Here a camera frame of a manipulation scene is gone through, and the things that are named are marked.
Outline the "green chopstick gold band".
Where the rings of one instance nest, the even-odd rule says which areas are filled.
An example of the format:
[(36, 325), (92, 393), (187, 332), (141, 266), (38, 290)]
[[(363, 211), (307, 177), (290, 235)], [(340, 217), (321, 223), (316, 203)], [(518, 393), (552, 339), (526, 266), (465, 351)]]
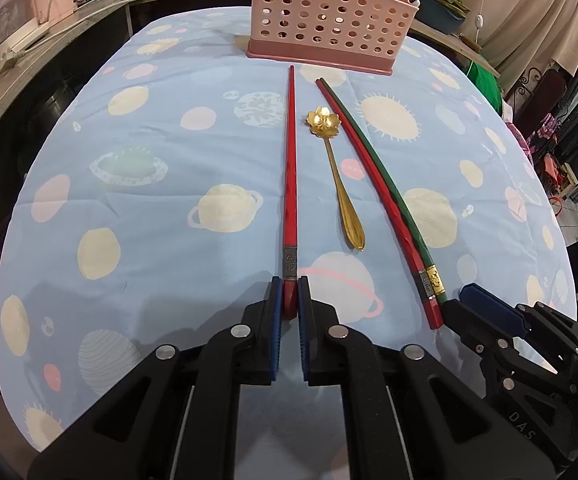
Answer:
[(414, 245), (416, 246), (418, 253), (423, 261), (424, 267), (426, 268), (426, 273), (429, 275), (435, 295), (438, 297), (438, 302), (442, 304), (444, 301), (447, 300), (447, 296), (444, 284), (441, 279), (440, 272), (438, 272), (438, 268), (435, 266), (434, 260), (429, 252), (429, 249), (426, 247), (426, 242), (424, 241), (418, 229), (417, 223), (415, 222), (414, 217), (410, 213), (403, 197), (400, 195), (400, 191), (396, 188), (396, 185), (393, 182), (390, 174), (388, 173), (388, 170), (386, 170), (379, 155), (377, 154), (377, 152), (374, 150), (374, 147), (367, 139), (366, 134), (362, 131), (362, 128), (359, 127), (353, 115), (348, 111), (346, 106), (336, 95), (336, 92), (332, 90), (330, 84), (328, 84), (328, 82), (325, 81), (324, 78), (319, 78), (317, 84), (318, 86), (323, 86), (325, 88), (324, 90), (325, 95), (330, 96), (330, 98), (334, 102), (336, 102), (336, 105), (341, 109), (341, 113), (351, 124), (354, 133), (359, 138), (359, 141), (362, 142), (362, 145), (369, 154), (372, 162), (374, 163), (374, 166), (380, 172), (381, 180), (385, 183), (386, 187), (389, 189), (390, 194), (392, 196), (392, 200), (394, 200), (394, 203), (396, 203), (396, 206), (400, 211), (400, 215), (403, 218), (403, 222), (406, 224), (407, 229), (409, 230), (409, 234), (412, 236)]

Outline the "red chopstick silver band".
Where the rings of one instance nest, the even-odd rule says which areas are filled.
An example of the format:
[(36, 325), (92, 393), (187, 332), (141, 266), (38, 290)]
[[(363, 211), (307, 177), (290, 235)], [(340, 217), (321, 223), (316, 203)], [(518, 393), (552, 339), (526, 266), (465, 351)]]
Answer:
[(412, 236), (409, 234), (409, 230), (403, 222), (403, 218), (400, 215), (396, 203), (392, 200), (389, 189), (381, 180), (380, 172), (374, 166), (374, 163), (362, 145), (362, 142), (359, 141), (359, 138), (354, 133), (351, 124), (341, 113), (341, 109), (336, 105), (336, 102), (334, 102), (330, 96), (325, 95), (325, 88), (323, 86), (318, 86), (317, 80), (316, 86), (320, 89), (332, 110), (339, 116), (341, 125), (347, 137), (350, 139), (359, 160), (362, 162), (362, 166), (364, 166), (366, 173), (370, 177), (371, 183), (374, 185), (374, 188), (378, 193), (386, 215), (391, 222), (396, 240), (398, 241), (398, 244), (400, 244), (400, 250), (405, 257), (409, 272), (417, 286), (423, 311), (426, 315), (426, 322), (428, 322), (431, 330), (437, 330), (443, 325), (441, 304), (438, 302), (438, 297), (435, 295), (429, 275), (426, 273), (426, 268), (424, 267), (423, 261), (414, 245)]

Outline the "gold flower spoon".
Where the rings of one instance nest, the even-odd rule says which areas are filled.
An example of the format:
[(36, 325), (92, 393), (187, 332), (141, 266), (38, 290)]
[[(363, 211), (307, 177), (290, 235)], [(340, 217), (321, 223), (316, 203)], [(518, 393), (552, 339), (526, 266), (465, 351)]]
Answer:
[(316, 110), (308, 112), (306, 124), (310, 127), (310, 133), (317, 136), (325, 144), (328, 162), (336, 187), (336, 198), (338, 199), (339, 212), (341, 217), (342, 228), (347, 243), (361, 252), (366, 246), (366, 237), (362, 222), (352, 204), (350, 196), (341, 179), (336, 156), (332, 150), (331, 140), (338, 134), (341, 125), (340, 118), (334, 114), (328, 107), (317, 107)]

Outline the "pink perforated utensil basket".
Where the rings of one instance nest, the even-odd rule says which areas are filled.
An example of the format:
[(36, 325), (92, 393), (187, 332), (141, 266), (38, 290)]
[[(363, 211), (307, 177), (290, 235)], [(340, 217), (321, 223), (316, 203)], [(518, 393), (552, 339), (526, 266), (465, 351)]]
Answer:
[(246, 54), (389, 75), (417, 12), (410, 0), (252, 0)]

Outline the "blue planet print tablecloth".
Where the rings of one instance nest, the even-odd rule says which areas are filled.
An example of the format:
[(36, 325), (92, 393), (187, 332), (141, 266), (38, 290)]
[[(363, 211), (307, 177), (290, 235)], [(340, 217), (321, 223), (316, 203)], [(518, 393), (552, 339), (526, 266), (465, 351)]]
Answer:
[(379, 154), (449, 295), (576, 312), (566, 243), (502, 118), (407, 39), (389, 76), (246, 55), (250, 12), (161, 18), (84, 85), (35, 158), (0, 264), (0, 391), (38, 450), (161, 344), (204, 344), (281, 271), (287, 92), (325, 79)]

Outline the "green plastic bag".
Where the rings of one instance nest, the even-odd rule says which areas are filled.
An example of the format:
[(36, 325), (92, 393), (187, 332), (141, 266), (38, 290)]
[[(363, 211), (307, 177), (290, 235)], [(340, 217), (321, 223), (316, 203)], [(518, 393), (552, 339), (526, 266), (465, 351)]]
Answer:
[(466, 74), (472, 84), (475, 85), (475, 88), (482, 94), (483, 98), (501, 115), (504, 110), (502, 106), (502, 92), (500, 92), (496, 78), (485, 68), (473, 62), (469, 64)]

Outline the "beige hanging curtain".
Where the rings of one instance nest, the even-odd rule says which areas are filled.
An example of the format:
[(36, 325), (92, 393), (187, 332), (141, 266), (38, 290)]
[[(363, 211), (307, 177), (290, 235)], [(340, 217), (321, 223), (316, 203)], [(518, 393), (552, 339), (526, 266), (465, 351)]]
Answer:
[(462, 0), (470, 10), (460, 32), (482, 47), (508, 91), (531, 67), (578, 67), (578, 0)]

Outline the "blue bowl with greens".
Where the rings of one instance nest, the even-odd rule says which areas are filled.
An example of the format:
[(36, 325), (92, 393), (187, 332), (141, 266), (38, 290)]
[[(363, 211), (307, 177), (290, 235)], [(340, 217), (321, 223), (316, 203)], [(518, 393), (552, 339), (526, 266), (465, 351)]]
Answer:
[(419, 0), (416, 19), (443, 34), (453, 34), (464, 24), (470, 10), (462, 0)]

